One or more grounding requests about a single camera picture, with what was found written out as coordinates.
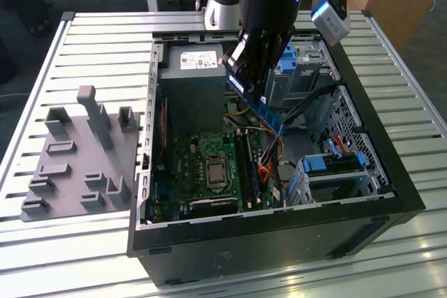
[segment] cpu socket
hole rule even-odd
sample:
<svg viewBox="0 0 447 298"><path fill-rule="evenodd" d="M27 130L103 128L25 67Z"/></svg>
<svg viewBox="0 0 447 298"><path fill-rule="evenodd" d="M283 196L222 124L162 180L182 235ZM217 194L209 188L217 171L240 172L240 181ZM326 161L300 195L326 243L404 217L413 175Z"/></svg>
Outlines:
<svg viewBox="0 0 447 298"><path fill-rule="evenodd" d="M210 155L205 159L207 187L214 193L222 192L228 185L225 155Z"/></svg>

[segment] ram slot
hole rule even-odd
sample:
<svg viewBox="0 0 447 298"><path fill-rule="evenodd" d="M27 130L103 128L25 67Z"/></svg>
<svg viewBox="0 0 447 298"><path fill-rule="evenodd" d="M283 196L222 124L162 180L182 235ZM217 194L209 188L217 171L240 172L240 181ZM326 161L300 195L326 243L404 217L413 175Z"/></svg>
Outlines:
<svg viewBox="0 0 447 298"><path fill-rule="evenodd" d="M253 156L253 151L251 150L250 134L248 131L245 133L245 141L249 155L251 194L253 195L254 204L259 205L261 203L261 192L259 191L258 169L256 168L256 158Z"/></svg>
<svg viewBox="0 0 447 298"><path fill-rule="evenodd" d="M252 209L254 206L251 187L251 173L249 170L249 155L247 138L238 132L234 136L235 153L237 162L237 174L239 175L239 185L242 194L242 205L244 209Z"/></svg>

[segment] white label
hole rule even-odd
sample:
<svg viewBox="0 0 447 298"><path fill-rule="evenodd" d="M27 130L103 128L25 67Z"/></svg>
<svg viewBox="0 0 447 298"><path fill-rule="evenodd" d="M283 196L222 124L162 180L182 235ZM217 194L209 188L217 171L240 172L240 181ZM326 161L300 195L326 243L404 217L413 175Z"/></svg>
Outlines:
<svg viewBox="0 0 447 298"><path fill-rule="evenodd" d="M180 70L217 68L216 52L183 52L180 55Z"/></svg>
<svg viewBox="0 0 447 298"><path fill-rule="evenodd" d="M333 33L338 33L340 31L340 28L332 21L331 17L328 17L326 19L329 22L329 28Z"/></svg>
<svg viewBox="0 0 447 298"><path fill-rule="evenodd" d="M244 93L244 87L241 84L239 84L239 82L232 75L229 75L228 78L230 78L230 82L233 83L233 85L239 90L239 92L241 94L243 94Z"/></svg>
<svg viewBox="0 0 447 298"><path fill-rule="evenodd" d="M277 188L273 188L273 197L279 201L279 190Z"/></svg>

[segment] metal table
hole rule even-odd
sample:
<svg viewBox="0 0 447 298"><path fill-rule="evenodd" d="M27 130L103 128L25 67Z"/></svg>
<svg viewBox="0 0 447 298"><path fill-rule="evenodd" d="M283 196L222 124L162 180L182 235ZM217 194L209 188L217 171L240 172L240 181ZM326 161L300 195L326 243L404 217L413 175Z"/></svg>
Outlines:
<svg viewBox="0 0 447 298"><path fill-rule="evenodd" d="M2 297L396 297L447 290L447 127L372 18L351 13L343 46L416 184L427 210L359 254L330 262L157 289L126 257L129 212L22 223L49 108L70 115L79 85L92 84L109 113L121 105L144 122L153 31L202 29L195 13L78 13L62 21L0 166ZM312 28L309 13L297 27Z"/></svg>

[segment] green circuit board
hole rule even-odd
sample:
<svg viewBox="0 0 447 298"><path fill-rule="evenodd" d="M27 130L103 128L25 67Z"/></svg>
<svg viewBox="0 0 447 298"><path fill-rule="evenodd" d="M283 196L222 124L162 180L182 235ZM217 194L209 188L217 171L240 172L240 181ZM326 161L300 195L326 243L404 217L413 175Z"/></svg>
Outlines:
<svg viewBox="0 0 447 298"><path fill-rule="evenodd" d="M251 145L255 155L261 153L260 138L251 135ZM223 190L208 187L207 163L210 158L225 162L226 187ZM235 197L242 211L241 190L237 173L233 133L176 137L174 139L174 188L172 197L179 203L191 199L213 197Z"/></svg>

